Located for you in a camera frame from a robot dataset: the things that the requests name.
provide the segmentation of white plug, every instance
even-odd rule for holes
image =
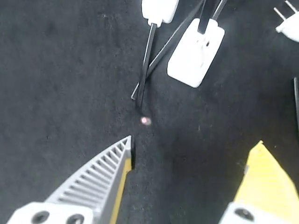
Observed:
[[[283,33],[293,41],[299,42],[299,12],[288,0],[285,1],[285,4],[290,7],[294,14],[286,18],[277,8],[274,8],[274,11],[284,20],[276,27],[276,31]]]
[[[167,66],[167,74],[193,88],[206,75],[224,37],[224,29],[210,19],[205,34],[198,32],[200,19],[194,19],[185,31]]]
[[[142,15],[148,24],[159,28],[164,23],[171,23],[178,7],[179,0],[142,0]]]

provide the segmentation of cable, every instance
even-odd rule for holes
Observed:
[[[150,78],[152,75],[152,71],[156,68],[156,66],[159,64],[161,59],[165,56],[165,54],[169,51],[170,47],[175,43],[175,41],[187,30],[188,26],[190,25],[192,19],[195,17],[196,13],[200,10],[200,7],[203,3],[203,0],[197,4],[197,6],[188,14],[188,16],[184,19],[184,21],[178,26],[178,28],[173,32],[167,43],[163,46],[163,48],[159,51],[159,53],[156,55],[154,60],[150,63],[149,69],[147,71],[146,81]],[[132,95],[131,99],[135,100],[134,95],[139,89],[139,83],[137,83]]]
[[[151,47],[153,45],[156,28],[157,28],[157,25],[152,23],[150,26],[149,37],[148,37],[148,41],[147,41],[146,49],[145,49],[145,53],[144,53],[142,72],[141,72],[140,78],[139,78],[140,88],[138,89],[138,93],[137,93],[136,106],[140,110],[141,114],[142,114],[144,86],[145,86],[145,82],[146,82],[146,76],[148,73],[148,68],[149,68],[149,63],[150,63],[150,52],[151,52]]]
[[[222,12],[222,10],[223,10],[223,8],[224,8],[227,1],[228,0],[221,0],[220,1],[219,5],[217,6],[217,8],[216,8],[216,10],[215,10],[215,12],[212,16],[212,20],[217,20],[218,19],[219,15]]]
[[[197,31],[201,34],[205,34],[207,25],[212,16],[217,0],[205,0],[202,6],[200,22]]]

